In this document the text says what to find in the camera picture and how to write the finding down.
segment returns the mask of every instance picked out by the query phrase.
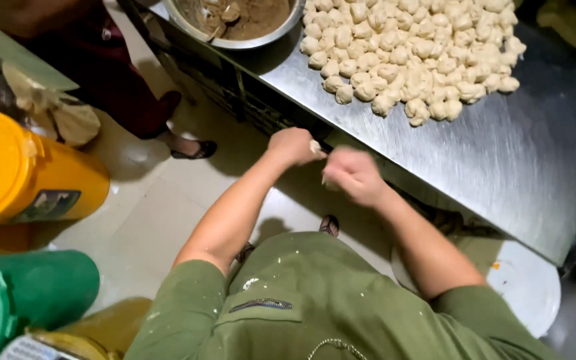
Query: green shirt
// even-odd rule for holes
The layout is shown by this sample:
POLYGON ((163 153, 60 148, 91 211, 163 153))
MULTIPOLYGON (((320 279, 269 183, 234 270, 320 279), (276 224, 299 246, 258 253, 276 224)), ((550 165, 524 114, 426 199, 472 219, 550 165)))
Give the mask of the green shirt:
POLYGON ((188 261, 164 280, 125 360, 558 359, 485 286, 430 304, 340 240, 287 233, 263 242, 228 282, 188 261))

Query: maroon pants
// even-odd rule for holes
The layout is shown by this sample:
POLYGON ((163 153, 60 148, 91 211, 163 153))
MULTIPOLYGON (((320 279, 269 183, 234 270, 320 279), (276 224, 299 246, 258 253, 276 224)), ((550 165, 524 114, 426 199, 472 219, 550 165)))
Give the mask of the maroon pants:
POLYGON ((102 4, 59 30, 18 41, 80 86, 69 94, 133 135, 149 139, 167 130, 172 110, 132 66, 124 36, 102 4))

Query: metal table surface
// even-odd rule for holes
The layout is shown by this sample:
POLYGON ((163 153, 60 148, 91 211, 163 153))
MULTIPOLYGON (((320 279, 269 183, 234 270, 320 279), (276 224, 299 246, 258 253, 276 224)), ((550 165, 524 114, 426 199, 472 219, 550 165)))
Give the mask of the metal table surface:
MULTIPOLYGON (((162 2, 150 10, 172 21, 162 2)), ((491 94, 452 123, 418 128, 402 104, 386 119, 356 99, 337 104, 299 52, 301 24, 261 49, 207 46, 560 265, 576 232, 576 62, 527 26, 515 33, 528 45, 513 71, 515 93, 491 94)))

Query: person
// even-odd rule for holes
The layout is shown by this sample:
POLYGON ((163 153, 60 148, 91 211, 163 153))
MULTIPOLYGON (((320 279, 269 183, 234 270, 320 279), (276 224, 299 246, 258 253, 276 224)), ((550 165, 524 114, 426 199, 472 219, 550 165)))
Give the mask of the person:
POLYGON ((203 159, 216 151, 212 141, 171 132, 166 122, 181 94, 155 98, 101 0, 0 0, 0 30, 79 86, 67 94, 107 112, 138 138, 164 142, 174 158, 203 159))
POLYGON ((327 232, 260 244, 234 274, 267 191, 286 169, 322 159, 304 129, 268 149, 199 221, 125 360, 557 359, 475 267, 380 178, 367 153, 334 150, 324 178, 392 231, 423 299, 327 232))

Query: label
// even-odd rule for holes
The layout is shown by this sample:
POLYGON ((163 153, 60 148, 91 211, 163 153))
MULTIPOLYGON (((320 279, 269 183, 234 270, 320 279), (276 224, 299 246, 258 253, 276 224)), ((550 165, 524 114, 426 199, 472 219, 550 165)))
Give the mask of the label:
POLYGON ((39 190, 35 200, 12 219, 12 222, 59 220, 77 203, 78 190, 39 190))

